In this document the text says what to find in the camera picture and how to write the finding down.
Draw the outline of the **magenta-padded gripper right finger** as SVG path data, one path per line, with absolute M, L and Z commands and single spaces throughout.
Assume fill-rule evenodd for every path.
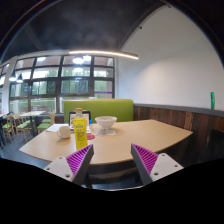
M 144 185 L 182 169 L 168 154 L 157 154 L 136 144 L 131 145 L 131 154 Z

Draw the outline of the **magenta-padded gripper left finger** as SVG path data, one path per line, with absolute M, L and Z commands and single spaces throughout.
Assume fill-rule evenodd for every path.
M 94 148 L 90 144 L 67 157 L 57 157 L 44 170 L 77 185 L 82 185 L 93 155 Z

